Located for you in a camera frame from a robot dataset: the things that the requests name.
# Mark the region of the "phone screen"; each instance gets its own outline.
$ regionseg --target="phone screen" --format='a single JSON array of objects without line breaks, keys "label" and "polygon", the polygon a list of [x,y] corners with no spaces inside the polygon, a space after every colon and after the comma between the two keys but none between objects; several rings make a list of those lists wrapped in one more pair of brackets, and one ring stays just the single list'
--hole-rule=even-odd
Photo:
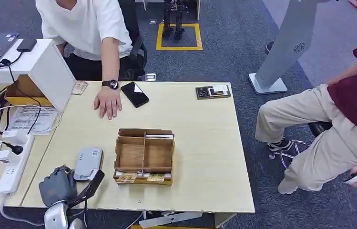
[{"label": "phone screen", "polygon": [[135,82],[122,86],[121,90],[126,97],[128,97],[134,107],[140,107],[149,101],[149,98],[143,93],[139,86],[135,84]]}]

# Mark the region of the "watch face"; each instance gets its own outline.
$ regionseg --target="watch face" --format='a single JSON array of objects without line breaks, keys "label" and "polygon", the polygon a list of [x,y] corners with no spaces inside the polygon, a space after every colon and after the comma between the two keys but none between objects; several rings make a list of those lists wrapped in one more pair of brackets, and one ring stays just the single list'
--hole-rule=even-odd
[{"label": "watch face", "polygon": [[118,81],[116,81],[116,80],[112,80],[111,82],[110,82],[110,87],[111,88],[118,88]]}]

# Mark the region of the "yellow tape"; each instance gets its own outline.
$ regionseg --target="yellow tape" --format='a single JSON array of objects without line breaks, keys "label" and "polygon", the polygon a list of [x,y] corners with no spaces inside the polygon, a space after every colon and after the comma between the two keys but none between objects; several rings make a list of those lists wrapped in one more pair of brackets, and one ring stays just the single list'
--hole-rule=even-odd
[{"label": "yellow tape", "polygon": [[157,31],[157,40],[156,40],[156,50],[168,50],[168,51],[201,51],[202,48],[202,41],[201,41],[201,32],[199,30],[198,23],[192,24],[182,24],[183,27],[193,27],[195,30],[195,40],[196,40],[196,47],[189,46],[189,47],[176,47],[176,46],[162,46],[163,42],[163,30],[164,24],[159,24],[159,30]]}]

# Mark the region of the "khaki pants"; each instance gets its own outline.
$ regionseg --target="khaki pants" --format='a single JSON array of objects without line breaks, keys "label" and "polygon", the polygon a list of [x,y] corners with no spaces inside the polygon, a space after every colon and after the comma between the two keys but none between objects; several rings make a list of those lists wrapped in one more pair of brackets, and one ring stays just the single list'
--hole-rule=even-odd
[{"label": "khaki pants", "polygon": [[334,105],[325,84],[261,106],[255,138],[277,143],[285,127],[317,121],[331,121],[333,127],[294,158],[280,187],[319,191],[324,183],[357,166],[357,127]]}]

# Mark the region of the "white t-shirt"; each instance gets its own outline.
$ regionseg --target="white t-shirt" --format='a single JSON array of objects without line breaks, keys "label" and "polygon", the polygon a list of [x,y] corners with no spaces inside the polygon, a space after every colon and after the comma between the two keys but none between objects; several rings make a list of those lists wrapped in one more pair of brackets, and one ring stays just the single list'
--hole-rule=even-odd
[{"label": "white t-shirt", "polygon": [[43,37],[57,45],[69,43],[77,56],[101,60],[101,42],[106,37],[119,41],[119,58],[132,49],[118,0],[77,0],[72,10],[59,6],[56,0],[36,0],[36,6]]}]

